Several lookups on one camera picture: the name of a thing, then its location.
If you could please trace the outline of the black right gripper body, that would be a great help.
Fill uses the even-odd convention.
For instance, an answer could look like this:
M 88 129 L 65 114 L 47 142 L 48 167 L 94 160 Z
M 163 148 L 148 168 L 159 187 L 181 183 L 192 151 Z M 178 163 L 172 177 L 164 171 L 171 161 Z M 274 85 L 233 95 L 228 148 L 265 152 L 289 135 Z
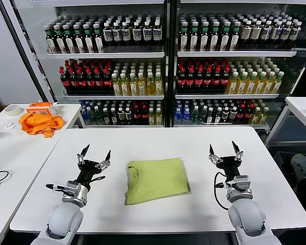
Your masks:
M 225 156 L 216 157 L 216 159 L 216 166 L 217 168 L 224 170 L 227 182 L 232 181 L 236 176 L 240 176 L 238 168 L 242 163 L 241 158 L 236 156 Z

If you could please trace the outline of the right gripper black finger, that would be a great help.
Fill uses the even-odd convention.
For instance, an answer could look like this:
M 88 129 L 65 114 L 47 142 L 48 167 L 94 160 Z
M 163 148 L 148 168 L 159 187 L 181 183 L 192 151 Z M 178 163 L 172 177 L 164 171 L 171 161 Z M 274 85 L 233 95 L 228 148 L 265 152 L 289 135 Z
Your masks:
M 236 153 L 236 155 L 235 155 L 235 161 L 241 161 L 244 152 L 243 152 L 242 150 L 239 149 L 239 146 L 238 146 L 234 141 L 232 141 L 232 145 L 233 145 L 233 148 L 234 148 L 235 153 Z
M 214 153 L 214 150 L 213 150 L 213 147 L 212 147 L 211 144 L 210 144 L 210 148 L 209 148 L 209 160 L 212 163 L 221 163 L 221 162 L 223 162 L 223 160 Z

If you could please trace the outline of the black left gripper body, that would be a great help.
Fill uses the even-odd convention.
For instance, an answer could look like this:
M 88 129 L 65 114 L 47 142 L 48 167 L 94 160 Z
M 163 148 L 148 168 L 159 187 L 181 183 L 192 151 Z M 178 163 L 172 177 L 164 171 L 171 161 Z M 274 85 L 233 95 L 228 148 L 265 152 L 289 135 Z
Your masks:
M 84 163 L 78 163 L 78 168 L 80 170 L 78 175 L 78 183 L 87 189 L 90 189 L 90 183 L 93 176 L 102 172 L 101 167 L 97 165 L 98 162 L 91 160 L 84 160 Z

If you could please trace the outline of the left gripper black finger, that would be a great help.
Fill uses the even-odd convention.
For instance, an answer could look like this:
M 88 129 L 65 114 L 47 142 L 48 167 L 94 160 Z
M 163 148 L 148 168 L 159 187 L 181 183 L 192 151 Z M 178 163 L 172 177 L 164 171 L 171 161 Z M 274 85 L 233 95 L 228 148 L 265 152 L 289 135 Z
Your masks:
M 88 144 L 85 148 L 82 149 L 80 154 L 77 154 L 78 164 L 84 164 L 85 163 L 84 157 L 86 156 L 86 153 L 87 153 L 89 147 L 90 147 L 90 145 Z
M 107 169 L 110 165 L 111 165 L 111 150 L 109 150 L 109 152 L 108 152 L 108 154 L 107 154 L 105 160 L 102 161 L 102 162 L 100 162 L 100 163 L 98 163 L 98 164 L 96 164 L 95 167 L 96 167 L 97 169 L 100 169 L 100 170 L 105 170 L 105 169 Z

